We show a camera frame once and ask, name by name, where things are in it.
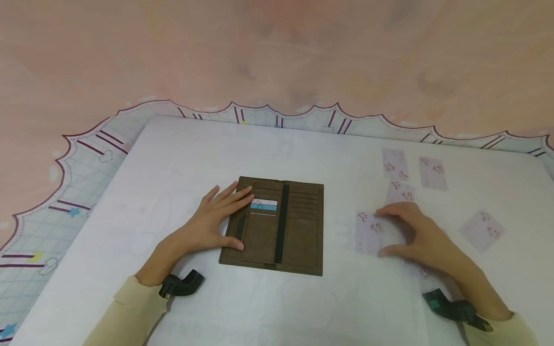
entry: star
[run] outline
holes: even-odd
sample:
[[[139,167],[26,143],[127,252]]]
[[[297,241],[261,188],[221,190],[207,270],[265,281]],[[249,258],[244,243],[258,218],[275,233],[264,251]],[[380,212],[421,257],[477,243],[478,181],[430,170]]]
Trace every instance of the star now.
[[[17,323],[15,324],[8,324],[3,331],[0,332],[0,338],[4,339],[5,337],[9,337],[10,335],[12,335],[13,333],[16,332],[16,326],[17,326]]]
[[[35,263],[35,262],[38,262],[38,260],[40,260],[40,258],[42,257],[42,252],[40,251],[37,251],[33,254],[34,256],[32,258],[29,258],[27,260],[27,262],[29,263]]]
[[[81,209],[79,209],[79,208],[71,208],[71,209],[68,211],[68,214],[71,215],[71,217],[74,217],[75,215],[81,214]]]

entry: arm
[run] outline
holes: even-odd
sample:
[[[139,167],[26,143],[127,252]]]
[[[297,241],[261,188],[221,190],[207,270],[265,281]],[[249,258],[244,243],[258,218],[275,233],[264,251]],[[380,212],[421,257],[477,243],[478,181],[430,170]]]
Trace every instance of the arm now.
[[[143,345],[167,311],[167,299],[158,293],[163,280],[182,256],[214,247],[244,249],[240,240],[219,234],[221,221],[254,198],[249,195],[252,187],[231,194],[236,187],[234,182],[217,196],[219,187],[214,187],[204,196],[191,219],[156,246],[138,273],[120,288],[84,346]]]
[[[396,215],[414,230],[409,245],[384,247],[380,256],[401,256],[423,263],[449,275],[462,295],[489,323],[486,332],[464,324],[471,346],[537,345],[531,329],[521,316],[512,313],[491,286],[482,270],[464,254],[416,203],[393,203],[376,211],[378,215]]]

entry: beige sleeve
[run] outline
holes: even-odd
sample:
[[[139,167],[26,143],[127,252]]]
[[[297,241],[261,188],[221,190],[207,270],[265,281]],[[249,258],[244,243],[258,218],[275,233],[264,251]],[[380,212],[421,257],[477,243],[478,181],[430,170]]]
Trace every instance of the beige sleeve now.
[[[489,322],[489,331],[484,332],[464,323],[470,346],[538,346],[535,334],[517,312],[508,321],[481,318]]]
[[[141,346],[167,311],[160,286],[146,287],[135,276],[127,278],[114,301],[83,346]]]

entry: open wallet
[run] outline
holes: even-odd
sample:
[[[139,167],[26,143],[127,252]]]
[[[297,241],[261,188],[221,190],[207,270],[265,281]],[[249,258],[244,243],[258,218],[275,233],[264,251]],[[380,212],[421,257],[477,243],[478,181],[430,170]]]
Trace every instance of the open wallet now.
[[[254,200],[231,215],[227,236],[244,250],[224,247],[219,263],[323,275],[323,185],[240,177]]]

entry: scalloped border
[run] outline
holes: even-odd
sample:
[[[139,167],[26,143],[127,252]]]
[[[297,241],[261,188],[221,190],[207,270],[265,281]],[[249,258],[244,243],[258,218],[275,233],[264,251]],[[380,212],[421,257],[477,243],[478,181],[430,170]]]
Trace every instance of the scalloped border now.
[[[489,137],[492,137],[492,136],[509,136],[509,137],[512,137],[514,139],[532,139],[532,138],[541,138],[543,139],[543,143],[546,145],[546,147],[550,148],[551,150],[554,151],[554,148],[551,147],[549,144],[548,144],[548,138],[550,137],[550,135],[544,135],[544,136],[533,136],[533,137],[525,137],[525,136],[518,136],[518,135],[513,135],[512,133],[510,133],[508,130],[504,130],[502,132],[498,132],[498,133],[493,133],[491,135],[487,135],[487,136],[483,136],[483,137],[476,137],[476,138],[463,138],[463,139],[459,139],[459,138],[451,138],[451,137],[445,137],[445,136],[442,136],[438,131],[437,131],[437,128],[435,127],[435,125],[431,125],[431,126],[422,126],[422,127],[406,127],[406,126],[401,126],[401,125],[397,125],[395,123],[393,123],[392,121],[390,121],[389,119],[387,119],[387,117],[384,115],[384,114],[377,114],[377,115],[364,115],[364,116],[361,116],[361,117],[357,117],[357,116],[353,116],[353,115],[350,115],[349,113],[345,112],[339,102],[333,104],[332,106],[329,106],[329,107],[320,107],[320,106],[317,106],[317,105],[313,105],[310,107],[310,109],[308,109],[307,111],[303,112],[303,113],[299,113],[299,114],[295,114],[295,115],[291,115],[291,114],[284,114],[284,113],[281,113],[273,108],[271,108],[271,106],[269,104],[265,104],[265,106],[260,106],[260,107],[248,107],[248,106],[242,106],[240,104],[237,104],[233,101],[231,101],[229,103],[229,105],[219,111],[213,111],[213,112],[206,112],[206,111],[197,111],[197,110],[194,110],[194,109],[191,109],[187,106],[182,106],[176,102],[174,102],[173,100],[171,99],[167,99],[167,100],[150,100],[150,101],[146,101],[146,102],[142,102],[142,103],[139,103],[133,107],[129,107],[129,108],[125,108],[125,109],[120,109],[117,111],[117,113],[114,115],[114,117],[118,116],[120,113],[122,112],[125,112],[125,111],[128,111],[128,110],[132,110],[132,109],[135,109],[137,107],[140,107],[142,105],[145,105],[145,104],[149,104],[149,103],[152,103],[152,102],[171,102],[173,103],[175,106],[177,106],[177,109],[179,109],[179,111],[181,112],[181,109],[180,108],[184,108],[184,109],[188,109],[190,112],[195,112],[195,113],[202,113],[202,114],[216,114],[216,113],[222,113],[222,112],[226,112],[227,110],[229,110],[231,107],[240,107],[240,108],[243,108],[243,109],[270,109],[272,112],[274,113],[277,113],[278,115],[282,116],[282,117],[299,117],[299,116],[304,116],[308,113],[310,113],[312,110],[314,109],[321,109],[321,110],[327,110],[327,109],[332,109],[332,108],[337,108],[338,110],[340,110],[344,115],[352,118],[352,120],[363,120],[363,119],[366,119],[366,118],[381,118],[383,120],[385,120],[388,124],[394,126],[394,127],[397,127],[397,128],[404,128],[404,129],[407,129],[407,130],[426,130],[426,129],[429,129],[434,135],[437,135],[437,136],[440,136],[442,138],[445,138],[446,140],[452,140],[452,141],[459,141],[459,142],[467,142],[467,141],[474,141],[474,140],[481,140],[481,139],[484,139],[484,138],[489,138]],[[85,131],[85,132],[82,132],[82,133],[77,133],[75,135],[62,135],[62,137],[65,138],[65,140],[68,142],[68,149],[67,151],[65,152],[65,154],[57,159],[55,159],[54,161],[60,166],[61,168],[61,180],[60,180],[60,185],[56,188],[56,190],[54,190],[47,198],[45,198],[42,202],[40,202],[39,204],[35,205],[34,207],[28,209],[28,210],[25,210],[25,211],[21,211],[19,213],[15,213],[15,214],[12,214],[12,217],[15,218],[16,220],[16,226],[14,228],[14,231],[12,233],[12,235],[9,237],[9,239],[6,241],[6,243],[0,247],[0,251],[4,250],[4,248],[13,240],[13,238],[15,237],[16,233],[17,233],[17,230],[19,228],[19,219],[17,218],[19,215],[22,215],[22,214],[25,214],[25,213],[28,213],[40,206],[42,206],[43,204],[45,204],[50,198],[52,198],[52,196],[54,194],[56,194],[60,189],[61,187],[63,186],[63,183],[64,183],[64,179],[65,179],[65,169],[63,167],[63,165],[60,163],[60,160],[62,160],[63,158],[65,158],[69,152],[71,151],[71,142],[69,141],[69,138],[70,137],[76,137],[76,136],[82,136],[82,135],[85,135],[89,132],[92,132],[94,129],[96,129],[97,127],[99,127],[100,125],[102,125],[102,123],[104,123],[106,120],[110,119],[111,116],[103,119],[102,121],[100,121],[98,124],[96,124],[94,127],[92,127],[91,129]]]

